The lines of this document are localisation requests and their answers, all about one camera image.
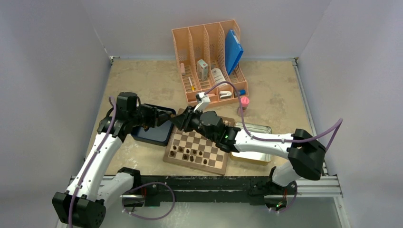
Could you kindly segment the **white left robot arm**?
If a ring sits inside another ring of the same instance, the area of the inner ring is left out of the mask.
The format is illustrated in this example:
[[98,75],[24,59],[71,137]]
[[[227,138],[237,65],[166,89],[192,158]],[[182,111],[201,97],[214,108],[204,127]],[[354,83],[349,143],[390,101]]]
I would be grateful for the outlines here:
[[59,220],[70,228],[98,228],[106,210],[122,194],[141,191],[146,197],[148,188],[160,185],[143,183],[140,172],[127,167],[121,168],[108,184],[101,185],[112,158],[133,128],[159,127],[174,116],[171,111],[140,103],[132,92],[121,92],[108,100],[112,107],[99,123],[91,153],[67,189],[56,192],[52,199]]

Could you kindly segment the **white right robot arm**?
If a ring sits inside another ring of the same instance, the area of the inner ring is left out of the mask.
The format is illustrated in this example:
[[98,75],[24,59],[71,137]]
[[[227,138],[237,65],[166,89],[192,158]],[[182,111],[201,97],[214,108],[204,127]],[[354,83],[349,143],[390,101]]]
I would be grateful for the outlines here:
[[321,178],[326,148],[306,130],[296,129],[287,134],[251,133],[225,124],[215,111],[196,111],[191,106],[170,121],[183,132],[201,134],[224,152],[260,152],[286,159],[267,180],[272,193],[279,193],[299,178],[312,181]]

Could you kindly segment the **wooden chess board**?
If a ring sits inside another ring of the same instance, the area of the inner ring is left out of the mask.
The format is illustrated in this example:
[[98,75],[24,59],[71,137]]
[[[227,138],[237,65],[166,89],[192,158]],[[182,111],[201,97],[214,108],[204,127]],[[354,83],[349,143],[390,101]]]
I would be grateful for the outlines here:
[[[179,147],[183,148],[183,152],[178,151]],[[193,150],[197,150],[197,155],[199,151],[202,151],[203,157],[193,156]],[[175,157],[170,156],[170,151],[175,152]],[[183,159],[184,154],[188,156],[187,160]],[[193,156],[194,161],[189,160],[190,156]],[[174,126],[163,156],[163,161],[191,169],[224,175],[226,173],[228,158],[229,154],[227,152],[220,150],[215,146],[214,142],[207,140],[201,134],[195,131],[183,132]]]

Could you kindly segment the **dark blue tin tray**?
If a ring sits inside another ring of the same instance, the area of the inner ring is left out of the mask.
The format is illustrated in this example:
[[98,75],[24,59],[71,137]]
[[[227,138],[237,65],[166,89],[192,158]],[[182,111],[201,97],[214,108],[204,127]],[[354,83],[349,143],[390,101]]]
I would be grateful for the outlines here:
[[[158,110],[171,111],[171,112],[173,112],[173,116],[176,115],[176,111],[171,108],[157,106],[157,105],[153,105],[153,104],[146,104],[146,105],[154,106]],[[135,115],[135,117],[140,118],[140,116],[138,115],[138,106],[139,106],[139,104],[136,106],[134,115]],[[140,125],[134,126],[132,128],[130,135],[133,137],[133,139],[140,141],[140,142],[150,143],[150,144],[159,145],[159,146],[167,146],[169,137],[172,133],[172,130],[173,130],[173,124],[170,120],[165,122],[161,126],[155,126],[154,128],[149,128],[149,129],[144,129],[141,126],[141,122],[140,122]]]

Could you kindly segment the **yellow pen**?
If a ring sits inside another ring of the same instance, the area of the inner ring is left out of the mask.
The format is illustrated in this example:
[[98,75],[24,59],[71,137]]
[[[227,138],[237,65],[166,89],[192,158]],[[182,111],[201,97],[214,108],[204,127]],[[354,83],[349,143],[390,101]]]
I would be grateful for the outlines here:
[[191,90],[194,92],[195,87],[193,86],[192,79],[190,77],[188,77],[188,80],[189,80],[189,83],[190,83]]

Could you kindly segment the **white stapler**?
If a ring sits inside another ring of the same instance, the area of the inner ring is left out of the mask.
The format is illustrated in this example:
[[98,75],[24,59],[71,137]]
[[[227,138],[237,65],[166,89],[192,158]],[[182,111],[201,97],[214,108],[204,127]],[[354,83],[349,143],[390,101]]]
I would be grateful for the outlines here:
[[219,99],[230,99],[232,98],[232,92],[231,91],[219,91]]

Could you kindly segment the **white red small box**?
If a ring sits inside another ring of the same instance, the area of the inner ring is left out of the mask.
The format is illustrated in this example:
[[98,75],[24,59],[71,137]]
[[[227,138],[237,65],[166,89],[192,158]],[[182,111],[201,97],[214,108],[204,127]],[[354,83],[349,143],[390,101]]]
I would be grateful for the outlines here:
[[196,70],[197,70],[198,78],[201,81],[207,80],[209,65],[203,59],[200,59],[199,61],[197,61]]

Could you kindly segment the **white labelled packet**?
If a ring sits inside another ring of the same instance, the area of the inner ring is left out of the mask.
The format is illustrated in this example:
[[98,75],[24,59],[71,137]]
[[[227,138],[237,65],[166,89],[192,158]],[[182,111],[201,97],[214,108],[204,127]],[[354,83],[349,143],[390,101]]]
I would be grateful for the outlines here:
[[213,81],[215,85],[218,85],[221,82],[226,81],[224,74],[222,73],[222,71],[219,68],[213,68],[211,70],[212,73],[212,77],[213,77]]

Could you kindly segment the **pink cap bottle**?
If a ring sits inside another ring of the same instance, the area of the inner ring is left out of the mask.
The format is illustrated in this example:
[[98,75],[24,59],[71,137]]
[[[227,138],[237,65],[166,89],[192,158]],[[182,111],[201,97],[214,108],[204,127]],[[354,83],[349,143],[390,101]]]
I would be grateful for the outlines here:
[[237,109],[237,114],[238,116],[242,116],[242,114],[245,114],[246,109],[248,108],[250,103],[250,100],[248,97],[241,97],[240,98],[240,106]]

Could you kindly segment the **orange file organizer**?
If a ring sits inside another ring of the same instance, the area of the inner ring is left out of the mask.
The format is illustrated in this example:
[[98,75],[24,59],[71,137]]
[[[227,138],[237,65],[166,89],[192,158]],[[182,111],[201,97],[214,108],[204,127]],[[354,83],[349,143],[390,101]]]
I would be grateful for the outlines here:
[[[233,72],[228,75],[225,67],[225,38],[229,30],[235,31],[240,40],[240,28],[235,20],[201,24],[190,27],[172,29],[173,46],[175,51],[178,74],[181,77],[182,86],[188,105],[196,105],[196,94],[208,92],[216,96],[210,98],[210,107],[235,103],[238,97],[248,97],[248,82],[237,64]],[[198,78],[196,64],[203,59],[209,65],[207,80],[201,81]],[[211,70],[219,68],[226,81],[214,84]],[[195,91],[190,87],[188,77],[192,79]],[[236,92],[245,90],[246,94],[236,97]],[[231,91],[232,98],[219,99],[219,91]]]

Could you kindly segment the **blue folder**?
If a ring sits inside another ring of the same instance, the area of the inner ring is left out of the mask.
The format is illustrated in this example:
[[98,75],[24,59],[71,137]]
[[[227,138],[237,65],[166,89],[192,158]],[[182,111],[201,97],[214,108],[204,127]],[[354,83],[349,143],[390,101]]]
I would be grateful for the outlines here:
[[225,38],[225,67],[230,75],[243,55],[243,47],[235,31],[230,29]]

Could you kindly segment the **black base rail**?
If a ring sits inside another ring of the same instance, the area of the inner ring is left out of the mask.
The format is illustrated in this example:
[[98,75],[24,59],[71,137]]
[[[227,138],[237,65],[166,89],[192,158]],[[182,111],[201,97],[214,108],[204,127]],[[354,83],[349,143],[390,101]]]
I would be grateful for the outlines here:
[[162,202],[248,203],[284,206],[297,190],[295,181],[281,187],[268,176],[160,176],[142,175],[127,193],[145,198],[145,206]]

